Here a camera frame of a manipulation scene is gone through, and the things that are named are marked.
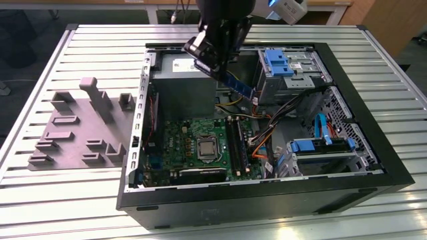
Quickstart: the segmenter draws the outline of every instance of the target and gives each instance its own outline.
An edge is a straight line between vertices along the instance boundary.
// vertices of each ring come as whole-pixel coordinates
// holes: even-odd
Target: green motherboard
[[[254,135],[251,121],[241,119],[245,139]],[[262,168],[258,159],[246,152],[250,164],[249,171],[237,175],[226,129],[226,119],[191,119],[167,121],[165,123],[165,142],[162,157],[150,157],[153,165],[151,177],[157,186],[170,185],[170,176],[183,169],[222,168],[227,170],[226,181],[255,180],[262,178]],[[207,146],[215,146],[214,158],[202,160],[201,147],[203,140],[211,141]]]

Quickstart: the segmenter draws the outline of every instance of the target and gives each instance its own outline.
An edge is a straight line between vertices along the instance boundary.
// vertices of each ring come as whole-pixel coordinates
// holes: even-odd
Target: cpu socket
[[[217,136],[213,135],[201,135],[197,138],[198,144],[198,159],[210,164],[218,159],[219,151],[218,151],[218,139]]]

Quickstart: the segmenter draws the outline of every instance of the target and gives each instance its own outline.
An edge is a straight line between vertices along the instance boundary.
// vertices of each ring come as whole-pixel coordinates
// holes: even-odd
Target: slotted metal table
[[[255,25],[247,42],[329,43],[415,179],[399,192],[342,213],[147,231],[116,211],[120,168],[27,170],[55,91],[86,98],[79,79],[94,76],[110,97],[136,96],[146,43],[185,43],[197,31],[195,25],[70,26],[0,150],[0,238],[426,239],[427,99],[355,26]]]

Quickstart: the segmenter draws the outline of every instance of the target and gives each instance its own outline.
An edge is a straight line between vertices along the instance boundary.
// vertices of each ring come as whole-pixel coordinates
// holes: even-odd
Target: ram slot
[[[238,145],[241,148],[241,151],[239,151],[241,170],[242,172],[249,173],[250,172],[250,160],[249,160],[249,154],[247,154],[249,151],[247,151],[247,144],[246,144],[239,117],[235,118],[234,124],[235,124],[235,130],[238,131]]]
[[[233,117],[226,118],[226,134],[227,134],[227,143],[229,143],[229,152],[230,152],[230,161],[231,161],[231,170],[237,176],[241,176],[242,166],[239,161],[239,145],[237,134],[234,130],[234,119]]]

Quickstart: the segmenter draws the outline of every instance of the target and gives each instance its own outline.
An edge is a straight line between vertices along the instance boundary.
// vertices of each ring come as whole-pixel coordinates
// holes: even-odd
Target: label
[[[299,63],[291,63],[293,69],[302,69],[302,65]]]
[[[337,1],[335,5],[350,5],[351,3],[349,1]]]
[[[269,172],[274,173],[274,166],[269,162],[266,162],[265,166],[266,166],[266,169],[269,170]]]
[[[195,59],[193,58],[177,58],[173,62],[173,72],[201,72],[195,67]]]

